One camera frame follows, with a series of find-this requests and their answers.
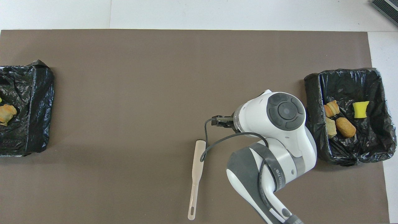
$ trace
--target yellow object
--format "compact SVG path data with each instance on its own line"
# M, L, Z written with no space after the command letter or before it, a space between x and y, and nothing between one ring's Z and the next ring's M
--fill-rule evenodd
M356 102L354 106L354 118L365 118L366 108L368 107L369 101Z
M14 106L4 104L0 106L0 125L7 126L7 122L17 114L17 110Z

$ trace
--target gray vent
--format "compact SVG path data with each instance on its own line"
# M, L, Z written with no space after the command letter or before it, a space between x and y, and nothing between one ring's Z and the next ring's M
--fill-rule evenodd
M374 0L372 5L398 26L398 0Z

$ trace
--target brown mat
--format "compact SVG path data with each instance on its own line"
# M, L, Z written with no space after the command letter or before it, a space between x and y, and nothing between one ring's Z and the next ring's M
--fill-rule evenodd
M10 223L262 223L231 187L236 137L205 161L187 219L203 123L265 89L305 102L303 78L371 67L367 34L308 31L2 31L0 65L40 59L55 73L46 151L0 158L0 217ZM209 128L210 142L232 134ZM277 192L304 223L387 223L382 163L316 168Z

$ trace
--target food item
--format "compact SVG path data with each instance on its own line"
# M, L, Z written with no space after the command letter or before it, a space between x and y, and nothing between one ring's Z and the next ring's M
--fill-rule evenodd
M7 123L11 118L17 114L17 110L14 106L5 104L0 106L0 125L7 126Z
M366 108L368 107L369 101L356 102L354 106L354 118L365 118Z
M326 104L333 113L333 116L340 113L339 105L337 105L336 100Z
M357 129L346 118L337 118L336 127L346 138L351 138L357 132Z
M336 114L340 113L339 106L337 105L336 100L333 100L332 102L327 103L324 105L324 110L326 117L330 118L333 117Z
M330 118L330 117L334 116L334 115L333 115L333 112L332 112L332 110L329 108L329 106L324 105L324 110L325 110L326 117Z
M328 138L333 138L337 135L336 124L334 120L330 118L326 118L326 132L328 133Z

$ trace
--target yellow sponge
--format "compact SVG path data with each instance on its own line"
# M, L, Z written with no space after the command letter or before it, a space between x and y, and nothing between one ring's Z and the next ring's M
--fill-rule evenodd
M366 107L369 101L356 102L353 103L354 106L354 118L365 118L366 117Z

